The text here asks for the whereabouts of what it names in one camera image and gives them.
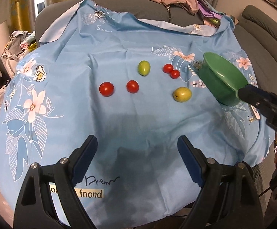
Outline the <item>yellow-green fruit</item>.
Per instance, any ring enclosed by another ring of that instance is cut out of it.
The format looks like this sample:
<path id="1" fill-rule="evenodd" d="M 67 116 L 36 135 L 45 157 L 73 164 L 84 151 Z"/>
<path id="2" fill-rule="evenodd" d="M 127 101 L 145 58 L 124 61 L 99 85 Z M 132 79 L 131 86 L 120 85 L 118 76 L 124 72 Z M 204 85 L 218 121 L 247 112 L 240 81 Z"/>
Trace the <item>yellow-green fruit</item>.
<path id="1" fill-rule="evenodd" d="M 173 98 L 177 102 L 187 102 L 192 97 L 192 92 L 187 87 L 179 87 L 173 92 Z"/>

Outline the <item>white rectangular device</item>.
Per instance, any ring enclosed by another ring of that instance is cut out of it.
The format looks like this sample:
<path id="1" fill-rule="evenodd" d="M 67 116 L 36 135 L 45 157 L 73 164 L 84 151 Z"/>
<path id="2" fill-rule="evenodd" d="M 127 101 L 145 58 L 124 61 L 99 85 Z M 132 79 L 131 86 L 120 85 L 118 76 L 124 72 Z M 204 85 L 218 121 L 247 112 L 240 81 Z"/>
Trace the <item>white rectangular device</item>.
<path id="1" fill-rule="evenodd" d="M 257 109 L 253 105 L 249 105 L 249 109 L 252 115 L 252 117 L 249 119 L 250 121 L 261 119 L 260 114 L 258 113 Z"/>

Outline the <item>red cherry tomato lower pair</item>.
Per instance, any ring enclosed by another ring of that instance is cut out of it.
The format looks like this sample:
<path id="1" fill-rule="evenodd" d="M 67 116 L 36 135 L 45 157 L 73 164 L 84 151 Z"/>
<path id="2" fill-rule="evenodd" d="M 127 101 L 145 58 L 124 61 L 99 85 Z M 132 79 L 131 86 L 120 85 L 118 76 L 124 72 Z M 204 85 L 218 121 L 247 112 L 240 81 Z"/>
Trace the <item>red cherry tomato lower pair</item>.
<path id="1" fill-rule="evenodd" d="M 180 77 L 180 72 L 177 69 L 174 69 L 170 72 L 170 77 L 172 79 L 178 79 Z"/>

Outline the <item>green plastic bowl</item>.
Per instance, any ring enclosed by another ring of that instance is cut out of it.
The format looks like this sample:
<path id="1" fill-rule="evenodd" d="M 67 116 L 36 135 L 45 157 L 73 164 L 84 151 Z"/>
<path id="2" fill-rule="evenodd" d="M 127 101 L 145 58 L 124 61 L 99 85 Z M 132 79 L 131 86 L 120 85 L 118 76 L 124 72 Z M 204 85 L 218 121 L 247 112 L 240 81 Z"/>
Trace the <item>green plastic bowl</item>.
<path id="1" fill-rule="evenodd" d="M 206 52 L 199 69 L 199 77 L 212 95 L 223 105 L 235 106 L 240 102 L 238 90 L 248 84 L 241 71 L 222 56 Z"/>

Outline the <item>blue floral cloth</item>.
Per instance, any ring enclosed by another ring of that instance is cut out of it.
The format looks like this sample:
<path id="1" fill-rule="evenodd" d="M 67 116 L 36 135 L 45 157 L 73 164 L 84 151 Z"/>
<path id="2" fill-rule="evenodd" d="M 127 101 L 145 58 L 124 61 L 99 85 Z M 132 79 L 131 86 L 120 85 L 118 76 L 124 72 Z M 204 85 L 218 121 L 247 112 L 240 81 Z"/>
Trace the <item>blue floral cloth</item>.
<path id="1" fill-rule="evenodd" d="M 263 161 L 274 140 L 265 119 L 249 121 L 248 104 L 220 104 L 199 77 L 206 52 L 217 53 L 256 84 L 233 21 L 186 27 L 139 20 L 86 0 L 61 15 L 40 47 L 16 67 L 0 110 L 0 191 L 11 208 L 28 168 L 68 157 L 88 136 L 98 150 L 78 196 L 98 228 L 128 228 L 172 215 L 193 202 L 193 183 L 177 150 L 185 135 L 222 164 Z M 138 72 L 140 61 L 151 69 Z M 179 70 L 172 79 L 165 64 Z M 127 91 L 135 80 L 137 93 Z M 100 84 L 114 93 L 104 97 Z M 192 97 L 177 102 L 187 87 Z"/>

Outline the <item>green plum tomato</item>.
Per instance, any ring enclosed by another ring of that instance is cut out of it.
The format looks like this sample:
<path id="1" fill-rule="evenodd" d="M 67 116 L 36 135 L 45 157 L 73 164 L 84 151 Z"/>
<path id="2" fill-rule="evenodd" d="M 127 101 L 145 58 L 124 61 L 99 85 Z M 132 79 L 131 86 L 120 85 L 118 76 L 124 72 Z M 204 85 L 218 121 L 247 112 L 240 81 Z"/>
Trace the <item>green plum tomato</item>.
<path id="1" fill-rule="evenodd" d="M 150 63 L 146 60 L 142 60 L 138 64 L 138 72 L 142 76 L 147 76 L 150 73 Z"/>

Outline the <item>grey sofa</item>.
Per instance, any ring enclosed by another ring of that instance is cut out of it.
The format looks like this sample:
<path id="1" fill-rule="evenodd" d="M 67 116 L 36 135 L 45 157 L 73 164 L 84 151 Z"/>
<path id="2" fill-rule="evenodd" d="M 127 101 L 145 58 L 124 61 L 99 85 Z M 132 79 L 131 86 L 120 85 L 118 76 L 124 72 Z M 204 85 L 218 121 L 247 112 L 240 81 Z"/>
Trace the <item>grey sofa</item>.
<path id="1" fill-rule="evenodd" d="M 174 6 L 169 15 L 162 5 L 146 0 L 93 0 L 100 2 L 115 12 L 129 12 L 137 19 L 173 22 L 176 25 L 201 23 L 201 19 Z M 252 60 L 258 86 L 268 92 L 277 94 L 277 23 L 258 8 L 249 5 L 244 10 L 234 34 L 248 51 Z"/>

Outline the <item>red cherry tomato far left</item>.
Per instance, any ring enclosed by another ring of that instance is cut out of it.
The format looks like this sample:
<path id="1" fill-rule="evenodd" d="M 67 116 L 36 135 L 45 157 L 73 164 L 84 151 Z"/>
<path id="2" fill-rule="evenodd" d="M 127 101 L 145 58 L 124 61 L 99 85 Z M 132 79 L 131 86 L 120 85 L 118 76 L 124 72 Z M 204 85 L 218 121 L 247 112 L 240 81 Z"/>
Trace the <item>red cherry tomato far left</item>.
<path id="1" fill-rule="evenodd" d="M 104 82 L 99 86 L 99 92 L 104 97 L 109 97 L 114 93 L 114 85 L 110 82 Z"/>

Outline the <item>clothes heap at left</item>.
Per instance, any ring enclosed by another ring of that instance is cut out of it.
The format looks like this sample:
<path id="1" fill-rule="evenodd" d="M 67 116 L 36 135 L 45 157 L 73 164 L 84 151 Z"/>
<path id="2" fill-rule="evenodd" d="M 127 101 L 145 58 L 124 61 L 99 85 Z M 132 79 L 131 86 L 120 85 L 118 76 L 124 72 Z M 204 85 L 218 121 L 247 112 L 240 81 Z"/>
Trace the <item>clothes heap at left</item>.
<path id="1" fill-rule="evenodd" d="M 1 54 L 1 60 L 10 79 L 16 74 L 18 62 L 35 49 L 37 49 L 35 31 L 32 33 L 28 31 L 14 31 L 9 36 L 8 42 Z"/>

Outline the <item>red cherry tomato middle left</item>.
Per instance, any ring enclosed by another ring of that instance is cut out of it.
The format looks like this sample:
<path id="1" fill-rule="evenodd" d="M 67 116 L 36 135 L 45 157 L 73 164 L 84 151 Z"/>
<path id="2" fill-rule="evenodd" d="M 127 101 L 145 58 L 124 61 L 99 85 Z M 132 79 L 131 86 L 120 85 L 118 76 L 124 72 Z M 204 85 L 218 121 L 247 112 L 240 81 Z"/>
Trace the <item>red cherry tomato middle left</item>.
<path id="1" fill-rule="evenodd" d="M 139 84 L 135 80 L 130 80 L 126 84 L 126 89 L 128 92 L 135 94 L 139 91 Z"/>

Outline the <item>purple cloth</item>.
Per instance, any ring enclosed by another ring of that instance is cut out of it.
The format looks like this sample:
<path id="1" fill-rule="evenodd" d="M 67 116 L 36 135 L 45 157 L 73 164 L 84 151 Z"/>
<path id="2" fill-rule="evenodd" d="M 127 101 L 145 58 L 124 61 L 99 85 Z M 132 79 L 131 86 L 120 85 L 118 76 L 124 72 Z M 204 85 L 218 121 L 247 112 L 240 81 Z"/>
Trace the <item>purple cloth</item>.
<path id="1" fill-rule="evenodd" d="M 205 25 L 219 27 L 222 17 L 225 15 L 222 12 L 215 10 L 206 0 L 198 1 L 198 14 L 204 21 Z"/>

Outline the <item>red cherry tomato pair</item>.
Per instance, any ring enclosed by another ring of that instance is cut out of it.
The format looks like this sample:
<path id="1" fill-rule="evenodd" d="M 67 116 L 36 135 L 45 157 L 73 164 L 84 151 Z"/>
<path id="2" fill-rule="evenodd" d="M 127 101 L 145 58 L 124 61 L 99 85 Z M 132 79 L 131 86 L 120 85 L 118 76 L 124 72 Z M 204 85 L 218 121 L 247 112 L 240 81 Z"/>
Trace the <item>red cherry tomato pair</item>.
<path id="1" fill-rule="evenodd" d="M 177 69 L 174 69 L 170 72 L 170 77 L 172 79 L 178 79 L 180 77 L 180 72 Z"/>
<path id="2" fill-rule="evenodd" d="M 174 67 L 172 64 L 165 64 L 162 68 L 164 73 L 171 73 L 173 71 Z"/>

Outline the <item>red cherry tomato upper pair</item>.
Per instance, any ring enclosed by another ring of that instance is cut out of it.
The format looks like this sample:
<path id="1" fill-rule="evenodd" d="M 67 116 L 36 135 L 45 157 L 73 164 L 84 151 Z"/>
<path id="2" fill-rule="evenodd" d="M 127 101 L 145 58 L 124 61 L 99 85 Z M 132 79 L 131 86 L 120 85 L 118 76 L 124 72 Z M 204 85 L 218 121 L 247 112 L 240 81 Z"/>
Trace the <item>red cherry tomato upper pair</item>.
<path id="1" fill-rule="evenodd" d="M 164 73 L 171 73 L 173 71 L 174 67 L 172 64 L 165 64 L 162 68 Z"/>

